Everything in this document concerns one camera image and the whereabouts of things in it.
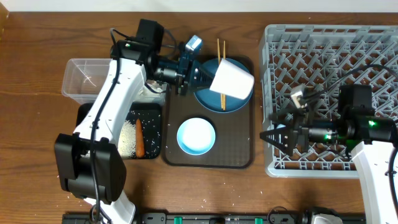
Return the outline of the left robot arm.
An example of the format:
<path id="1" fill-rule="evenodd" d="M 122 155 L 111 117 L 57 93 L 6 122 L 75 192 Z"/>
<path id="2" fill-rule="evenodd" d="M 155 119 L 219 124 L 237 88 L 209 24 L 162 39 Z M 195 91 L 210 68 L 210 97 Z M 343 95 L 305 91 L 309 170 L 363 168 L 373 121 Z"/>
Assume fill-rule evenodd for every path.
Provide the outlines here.
<path id="1" fill-rule="evenodd" d="M 132 223 L 136 208 L 124 192 L 126 166 L 118 152 L 122 126 L 148 80 L 174 85 L 186 95 L 208 88 L 214 76 L 196 59 L 203 41 L 174 45 L 177 60 L 160 54 L 165 28 L 141 19 L 134 36 L 113 40 L 108 75 L 89 112 L 54 149 L 61 188 L 92 203 L 90 223 Z"/>

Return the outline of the orange carrot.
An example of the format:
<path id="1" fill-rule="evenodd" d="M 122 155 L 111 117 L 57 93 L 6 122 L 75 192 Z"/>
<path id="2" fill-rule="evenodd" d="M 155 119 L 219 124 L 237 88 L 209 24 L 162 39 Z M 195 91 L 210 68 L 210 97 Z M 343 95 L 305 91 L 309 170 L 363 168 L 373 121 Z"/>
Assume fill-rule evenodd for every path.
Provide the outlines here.
<path id="1" fill-rule="evenodd" d="M 144 137 L 142 132 L 142 124 L 140 119 L 136 120 L 136 157 L 143 158 L 145 156 Z"/>

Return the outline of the pink cup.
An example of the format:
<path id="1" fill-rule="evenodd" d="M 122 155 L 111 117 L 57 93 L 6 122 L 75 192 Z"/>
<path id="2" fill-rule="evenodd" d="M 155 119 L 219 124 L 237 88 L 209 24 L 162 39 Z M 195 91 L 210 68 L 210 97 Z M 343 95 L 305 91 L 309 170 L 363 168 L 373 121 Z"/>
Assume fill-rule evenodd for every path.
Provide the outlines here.
<path id="1" fill-rule="evenodd" d="M 222 59 L 210 85 L 210 91 L 244 100 L 251 94 L 253 86 L 254 77 L 250 73 Z"/>

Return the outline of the light blue rice bowl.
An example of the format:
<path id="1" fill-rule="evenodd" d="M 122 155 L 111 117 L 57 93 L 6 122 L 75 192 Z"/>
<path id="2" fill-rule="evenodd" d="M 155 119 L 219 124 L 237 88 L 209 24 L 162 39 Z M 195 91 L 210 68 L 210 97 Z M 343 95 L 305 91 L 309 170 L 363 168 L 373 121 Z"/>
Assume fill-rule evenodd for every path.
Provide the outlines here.
<path id="1" fill-rule="evenodd" d="M 204 118 L 190 118 L 184 121 L 177 130 L 177 144 L 186 154 L 200 156 L 214 146 L 216 131 L 213 125 Z"/>

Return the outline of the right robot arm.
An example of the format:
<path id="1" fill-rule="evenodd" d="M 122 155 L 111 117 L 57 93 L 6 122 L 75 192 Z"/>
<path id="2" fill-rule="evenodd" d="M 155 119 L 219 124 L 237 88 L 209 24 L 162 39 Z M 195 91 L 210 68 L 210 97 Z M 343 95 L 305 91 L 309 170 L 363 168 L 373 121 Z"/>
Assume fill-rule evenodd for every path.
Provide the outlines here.
<path id="1" fill-rule="evenodd" d="M 313 107 L 321 93 L 305 85 L 290 93 L 294 108 L 270 114 L 277 125 L 260 138 L 291 156 L 297 146 L 311 142 L 345 147 L 359 174 L 367 223 L 397 223 L 397 126 L 377 117 L 369 85 L 343 85 L 338 89 L 336 119 L 316 119 Z"/>

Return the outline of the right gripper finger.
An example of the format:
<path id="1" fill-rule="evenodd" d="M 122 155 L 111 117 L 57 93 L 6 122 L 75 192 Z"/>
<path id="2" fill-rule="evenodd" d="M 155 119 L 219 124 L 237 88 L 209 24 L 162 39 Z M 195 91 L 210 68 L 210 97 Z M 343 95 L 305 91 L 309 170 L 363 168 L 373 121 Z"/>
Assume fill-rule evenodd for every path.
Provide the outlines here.
<path id="1" fill-rule="evenodd" d="M 286 155 L 293 156 L 295 149 L 295 132 L 291 127 L 281 127 L 273 130 L 263 131 L 260 138 L 278 148 Z"/>
<path id="2" fill-rule="evenodd" d="M 269 115 L 269 120 L 275 123 L 276 125 L 283 124 L 288 128 L 297 128 L 299 126 L 299 122 L 296 119 L 296 115 L 299 112 L 297 108 L 286 108 L 282 109 L 276 113 L 272 113 Z M 285 120 L 288 115 L 292 115 L 292 119 L 287 121 Z"/>

